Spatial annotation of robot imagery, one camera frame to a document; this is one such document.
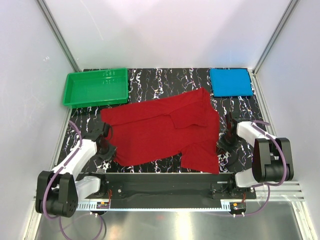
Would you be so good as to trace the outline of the red t shirt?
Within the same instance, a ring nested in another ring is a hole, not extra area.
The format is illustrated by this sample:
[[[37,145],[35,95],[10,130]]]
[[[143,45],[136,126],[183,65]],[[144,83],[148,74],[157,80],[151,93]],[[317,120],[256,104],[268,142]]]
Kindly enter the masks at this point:
[[[136,166],[181,154],[181,167],[218,174],[220,116],[203,87],[176,96],[104,108],[115,161]]]

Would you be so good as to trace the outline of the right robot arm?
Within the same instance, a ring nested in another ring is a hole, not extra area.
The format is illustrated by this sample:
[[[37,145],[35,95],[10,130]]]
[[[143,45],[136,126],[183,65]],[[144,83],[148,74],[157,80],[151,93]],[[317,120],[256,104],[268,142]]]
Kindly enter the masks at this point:
[[[228,195],[239,198],[245,188],[262,185],[280,186],[294,178],[293,156],[290,140],[277,137],[260,128],[269,123],[225,115],[226,131],[216,145],[218,155],[231,153],[241,140],[253,147],[252,167],[235,173],[227,185]]]

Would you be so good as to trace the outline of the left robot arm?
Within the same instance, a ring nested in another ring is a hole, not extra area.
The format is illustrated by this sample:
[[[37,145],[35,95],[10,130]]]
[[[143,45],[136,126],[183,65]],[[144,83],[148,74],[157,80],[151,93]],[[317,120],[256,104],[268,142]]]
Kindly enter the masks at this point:
[[[43,170],[37,177],[35,211],[47,219],[70,218],[78,203],[94,195],[103,198],[110,192],[102,173],[86,173],[78,178],[83,167],[94,156],[109,161],[116,154],[110,143],[112,127],[104,123],[101,130],[79,136],[78,142],[67,157],[52,170]]]

